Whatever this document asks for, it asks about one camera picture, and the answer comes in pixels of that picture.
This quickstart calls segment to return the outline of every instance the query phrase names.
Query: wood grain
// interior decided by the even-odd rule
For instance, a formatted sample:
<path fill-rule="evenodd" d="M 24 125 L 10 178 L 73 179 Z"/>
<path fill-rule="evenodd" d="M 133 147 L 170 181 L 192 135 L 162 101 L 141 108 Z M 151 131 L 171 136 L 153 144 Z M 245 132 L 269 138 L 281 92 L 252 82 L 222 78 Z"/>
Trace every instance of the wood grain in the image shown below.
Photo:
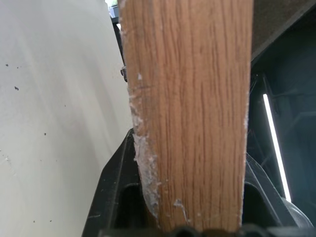
<path fill-rule="evenodd" d="M 236 230 L 248 118 L 251 0 L 122 0 L 136 160 L 163 230 Z"/>

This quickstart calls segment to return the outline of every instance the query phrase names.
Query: white wall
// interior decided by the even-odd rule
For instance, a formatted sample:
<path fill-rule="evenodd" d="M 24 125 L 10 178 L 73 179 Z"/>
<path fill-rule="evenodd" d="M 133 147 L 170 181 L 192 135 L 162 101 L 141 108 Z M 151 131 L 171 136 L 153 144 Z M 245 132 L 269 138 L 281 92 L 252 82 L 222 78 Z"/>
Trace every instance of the white wall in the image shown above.
<path fill-rule="evenodd" d="M 81 235 L 132 127 L 121 67 L 104 0 L 0 0 L 1 237 Z"/>

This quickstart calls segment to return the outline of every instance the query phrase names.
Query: fluorescent light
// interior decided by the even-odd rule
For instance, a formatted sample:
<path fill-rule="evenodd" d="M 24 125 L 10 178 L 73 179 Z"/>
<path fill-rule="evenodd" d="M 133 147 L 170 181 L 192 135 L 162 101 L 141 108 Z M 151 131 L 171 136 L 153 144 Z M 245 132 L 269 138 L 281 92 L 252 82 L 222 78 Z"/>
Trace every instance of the fluorescent light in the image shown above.
<path fill-rule="evenodd" d="M 265 106 L 266 106 L 268 121 L 269 121 L 269 125 L 270 125 L 272 140 L 273 140 L 273 144 L 275 146 L 275 151 L 276 151 L 277 164 L 278 164 L 278 168 L 280 170 L 281 180 L 282 180 L 283 189 L 284 189 L 284 193 L 285 193 L 285 199 L 288 202 L 291 202 L 291 196 L 290 196 L 290 191 L 288 190 L 288 186 L 287 186 L 286 176 L 285 176 L 283 162 L 282 162 L 282 158 L 281 158 L 281 152 L 280 152 L 280 148 L 279 148 L 278 142 L 277 142 L 276 129 L 275 129 L 275 126 L 273 124 L 269 100 L 268 100 L 268 97 L 266 94 L 263 95 L 263 100 L 265 101 Z"/>

